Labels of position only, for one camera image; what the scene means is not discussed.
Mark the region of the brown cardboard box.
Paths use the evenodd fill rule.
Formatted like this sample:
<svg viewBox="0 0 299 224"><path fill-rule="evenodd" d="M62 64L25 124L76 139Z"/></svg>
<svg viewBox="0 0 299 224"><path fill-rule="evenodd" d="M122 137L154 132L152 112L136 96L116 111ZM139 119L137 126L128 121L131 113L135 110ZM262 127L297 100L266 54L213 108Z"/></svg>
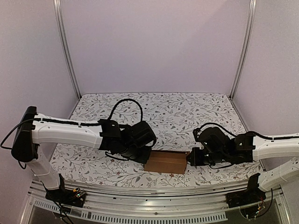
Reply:
<svg viewBox="0 0 299 224"><path fill-rule="evenodd" d="M179 151L151 151L150 157L144 164L144 171L184 174L187 167L187 156L190 152Z"/></svg>

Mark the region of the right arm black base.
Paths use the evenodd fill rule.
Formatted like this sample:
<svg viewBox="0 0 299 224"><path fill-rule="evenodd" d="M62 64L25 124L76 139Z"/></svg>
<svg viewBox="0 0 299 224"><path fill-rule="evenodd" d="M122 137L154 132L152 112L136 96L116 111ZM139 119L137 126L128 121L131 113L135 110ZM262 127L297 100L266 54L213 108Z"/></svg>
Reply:
<svg viewBox="0 0 299 224"><path fill-rule="evenodd" d="M248 180L247 188L245 190L227 193L225 195L226 203L229 208L256 203L253 207L239 209L240 214L249 221L264 216L271 208L273 202L273 189L271 189L271 201L268 207L265 207L266 190L261 190L259 188L258 178L260 175L260 173L252 175Z"/></svg>

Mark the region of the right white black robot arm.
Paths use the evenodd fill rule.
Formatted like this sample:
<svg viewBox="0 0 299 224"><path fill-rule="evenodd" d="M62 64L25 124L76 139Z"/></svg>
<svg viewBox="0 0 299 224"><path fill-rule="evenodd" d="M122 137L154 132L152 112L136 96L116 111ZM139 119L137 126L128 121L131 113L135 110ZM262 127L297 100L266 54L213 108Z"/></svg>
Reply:
<svg viewBox="0 0 299 224"><path fill-rule="evenodd" d="M231 135L225 129L208 127L193 131L195 141L201 147L194 147L186 160L191 166L214 166L217 163L237 165L268 158L290 157L278 167L259 174L257 186L250 186L242 192L242 200L252 203L260 195L260 191L268 191L283 183L292 182L299 177L299 135L264 136L254 131Z"/></svg>

